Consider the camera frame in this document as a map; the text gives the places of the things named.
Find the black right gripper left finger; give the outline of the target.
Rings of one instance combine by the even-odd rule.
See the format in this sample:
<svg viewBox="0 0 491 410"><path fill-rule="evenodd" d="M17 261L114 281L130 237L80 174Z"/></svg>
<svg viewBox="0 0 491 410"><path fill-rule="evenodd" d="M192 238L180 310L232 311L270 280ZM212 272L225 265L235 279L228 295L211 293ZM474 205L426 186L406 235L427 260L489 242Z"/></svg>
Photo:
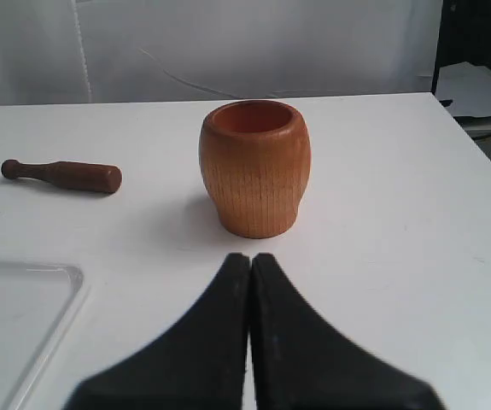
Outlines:
<svg viewBox="0 0 491 410"><path fill-rule="evenodd" d="M72 409L239 409L248 343L250 259L232 253L170 329L80 383Z"/></svg>

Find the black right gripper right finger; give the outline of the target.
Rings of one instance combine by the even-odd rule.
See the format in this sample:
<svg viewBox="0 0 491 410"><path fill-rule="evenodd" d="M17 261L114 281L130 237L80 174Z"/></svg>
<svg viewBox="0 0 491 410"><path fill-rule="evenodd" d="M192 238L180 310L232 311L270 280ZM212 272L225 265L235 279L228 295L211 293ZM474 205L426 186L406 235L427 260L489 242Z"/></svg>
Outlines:
<svg viewBox="0 0 491 410"><path fill-rule="evenodd" d="M259 409L442 409L424 381L347 339L271 254L251 266L249 326Z"/></svg>

